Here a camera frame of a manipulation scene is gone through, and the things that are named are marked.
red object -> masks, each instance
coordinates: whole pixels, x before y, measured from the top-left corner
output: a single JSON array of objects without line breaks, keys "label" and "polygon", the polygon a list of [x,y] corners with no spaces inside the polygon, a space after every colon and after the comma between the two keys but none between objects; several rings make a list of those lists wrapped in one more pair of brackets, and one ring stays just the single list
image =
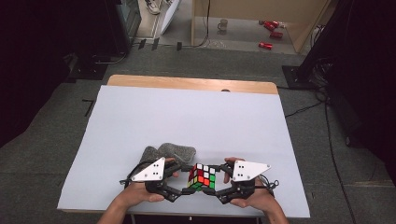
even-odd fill
[{"label": "red object", "polygon": [[263,26],[264,26],[265,28],[267,28],[267,30],[269,30],[269,31],[271,31],[271,32],[273,32],[273,31],[275,30],[275,26],[274,26],[271,22],[269,22],[269,21],[265,21],[264,24],[263,24]]},{"label": "red object", "polygon": [[282,36],[283,36],[283,33],[280,33],[280,32],[272,32],[271,34],[270,34],[270,37],[271,38],[282,38]]},{"label": "red object", "polygon": [[262,42],[260,42],[259,47],[263,48],[263,49],[272,49],[272,44],[265,43],[265,42],[262,41]]},{"label": "red object", "polygon": [[270,21],[270,22],[275,28],[279,27],[279,22],[278,21]]}]

wire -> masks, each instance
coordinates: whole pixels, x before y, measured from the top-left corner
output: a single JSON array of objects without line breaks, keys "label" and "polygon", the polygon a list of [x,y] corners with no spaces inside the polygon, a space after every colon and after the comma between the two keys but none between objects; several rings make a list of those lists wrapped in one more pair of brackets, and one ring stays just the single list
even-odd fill
[{"label": "wire", "polygon": [[197,46],[192,46],[193,48],[199,48],[202,45],[204,45],[206,43],[206,41],[209,39],[209,14],[210,14],[210,0],[209,3],[207,4],[207,14],[206,14],[206,36],[204,38],[204,40],[201,42],[201,44],[197,45]]},{"label": "wire", "polygon": [[302,109],[296,110],[294,113],[291,113],[291,114],[285,116],[285,119],[288,118],[288,117],[291,117],[291,116],[293,116],[293,115],[296,115],[296,114],[298,114],[298,113],[304,112],[304,111],[306,111],[306,110],[308,110],[308,109],[310,109],[310,108],[313,108],[313,107],[315,107],[315,106],[321,105],[322,103],[323,103],[323,102],[318,102],[318,103],[316,103],[316,104],[314,104],[314,105],[307,106],[307,107],[304,107],[304,108],[302,108]]},{"label": "wire", "polygon": [[259,179],[262,182],[262,186],[255,186],[255,189],[267,189],[268,192],[275,197],[274,189],[279,186],[279,181],[270,182],[265,175],[259,175]]},{"label": "wire", "polygon": [[353,214],[352,206],[350,205],[349,199],[347,197],[347,192],[346,192],[346,189],[344,187],[343,180],[341,179],[340,172],[338,171],[337,163],[335,162],[334,152],[333,152],[333,149],[332,149],[332,132],[331,132],[331,129],[330,129],[329,115],[328,115],[328,112],[327,112],[327,104],[325,104],[324,112],[325,112],[325,115],[326,115],[327,134],[328,134],[328,139],[329,139],[330,152],[332,154],[332,164],[334,165],[334,169],[335,169],[335,172],[337,174],[338,181],[339,181],[340,186],[341,186],[341,190],[343,191],[344,198],[346,199],[346,204],[347,204],[347,207],[349,209],[349,213],[350,213],[350,215],[352,217],[352,222],[354,224],[356,224],[356,219],[355,219],[355,215]]},{"label": "wire", "polygon": [[126,57],[126,53],[122,55],[122,57],[114,62],[108,62],[108,63],[97,63],[97,64],[114,64],[114,63],[119,63]]},{"label": "wire", "polygon": [[291,89],[289,87],[281,87],[281,86],[276,86],[280,90],[287,90],[287,91],[317,91],[320,87],[317,89],[309,90],[309,89]]}]

gray cloth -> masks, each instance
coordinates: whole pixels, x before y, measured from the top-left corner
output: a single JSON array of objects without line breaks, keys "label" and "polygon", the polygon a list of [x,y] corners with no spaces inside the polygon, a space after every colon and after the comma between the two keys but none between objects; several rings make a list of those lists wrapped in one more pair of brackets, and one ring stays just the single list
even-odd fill
[{"label": "gray cloth", "polygon": [[164,143],[158,149],[146,147],[143,152],[142,161],[156,161],[160,157],[175,158],[180,164],[187,164],[192,161],[196,150],[194,147],[178,146],[172,143]]}]

wooden table edge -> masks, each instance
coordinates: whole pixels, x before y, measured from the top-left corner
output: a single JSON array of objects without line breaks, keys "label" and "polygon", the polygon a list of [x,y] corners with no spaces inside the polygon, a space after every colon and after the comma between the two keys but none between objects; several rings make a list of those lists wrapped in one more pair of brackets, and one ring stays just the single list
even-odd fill
[{"label": "wooden table edge", "polygon": [[235,91],[248,93],[278,94],[273,82],[206,79],[191,77],[151,77],[135,75],[112,75],[107,86],[164,88],[198,91]]}]

human hand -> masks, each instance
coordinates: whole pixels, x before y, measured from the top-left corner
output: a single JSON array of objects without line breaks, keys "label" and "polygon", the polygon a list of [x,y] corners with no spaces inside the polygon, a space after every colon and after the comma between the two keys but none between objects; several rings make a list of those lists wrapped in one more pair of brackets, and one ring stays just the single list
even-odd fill
[{"label": "human hand", "polygon": [[[168,158],[165,160],[173,161],[174,158]],[[178,177],[178,173],[174,172],[173,177]],[[132,182],[125,190],[123,190],[116,198],[120,206],[126,207],[126,209],[138,205],[142,202],[160,202],[163,201],[164,197],[160,194],[150,193],[146,190],[145,183]]]},{"label": "human hand", "polygon": [[[178,173],[172,173],[173,177],[178,177]],[[105,213],[101,216],[98,224],[120,224],[125,216],[127,210],[142,202],[160,202],[164,197],[160,194],[149,193],[146,191],[144,183],[132,182],[125,190],[123,190],[111,204],[108,206]]]},{"label": "human hand", "polygon": [[[244,161],[244,159],[236,157],[225,158],[224,160],[226,162]],[[224,183],[228,183],[229,181],[230,176],[228,174],[225,174]],[[262,181],[258,177],[256,177],[255,179],[255,185],[263,186]],[[252,206],[265,212],[271,209],[271,204],[274,203],[274,201],[274,197],[267,189],[255,189],[254,193],[250,195],[250,197],[248,197],[247,199],[232,199],[230,203],[242,208]]]}]

